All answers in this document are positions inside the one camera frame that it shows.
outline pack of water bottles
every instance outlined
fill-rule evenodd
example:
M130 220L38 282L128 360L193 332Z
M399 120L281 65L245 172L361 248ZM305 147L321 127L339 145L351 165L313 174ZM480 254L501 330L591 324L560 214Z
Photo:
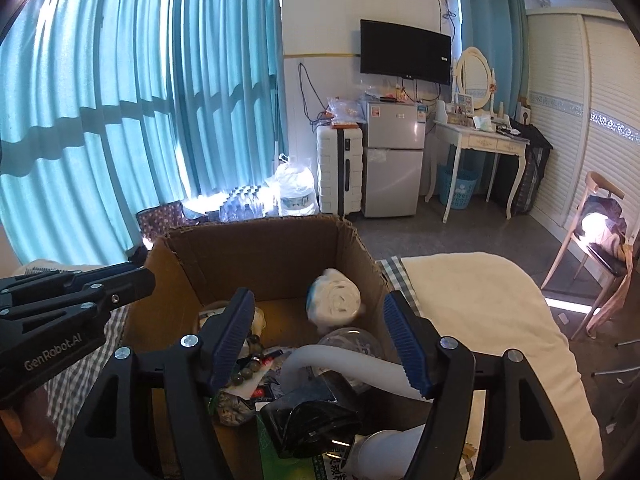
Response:
M258 197L261 186L236 187L220 206L221 222L241 222L265 216L264 203Z

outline refrigerator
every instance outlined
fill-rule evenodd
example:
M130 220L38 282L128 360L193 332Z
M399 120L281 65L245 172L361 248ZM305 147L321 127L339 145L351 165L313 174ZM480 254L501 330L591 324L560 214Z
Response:
M366 218L415 215L418 207L427 107L422 104L362 102Z

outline black television screen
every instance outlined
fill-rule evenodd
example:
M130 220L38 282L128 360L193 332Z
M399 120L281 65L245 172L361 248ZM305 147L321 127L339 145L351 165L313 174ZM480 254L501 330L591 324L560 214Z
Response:
M360 72L451 83L451 38L395 23L360 20Z

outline white louvered door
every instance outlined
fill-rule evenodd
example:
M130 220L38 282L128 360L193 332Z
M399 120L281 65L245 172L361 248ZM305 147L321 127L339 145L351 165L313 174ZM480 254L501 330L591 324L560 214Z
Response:
M584 110L581 16L529 16L529 103L531 118L554 150L546 166L536 207L562 225L574 192Z
M625 23L589 16L584 20L591 121L574 208L584 193L586 173L597 171L625 191L622 208L631 235L640 215L640 46Z

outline blue plastic basket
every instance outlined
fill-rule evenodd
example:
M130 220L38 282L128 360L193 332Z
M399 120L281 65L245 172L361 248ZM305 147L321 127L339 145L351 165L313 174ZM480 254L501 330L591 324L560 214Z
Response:
M447 166L438 166L438 192L440 193L440 203L447 205L449 201L449 191L451 189L451 177L453 171ZM473 171L458 170L456 179L456 191L451 202L452 209L466 209L471 196L478 182L478 174Z

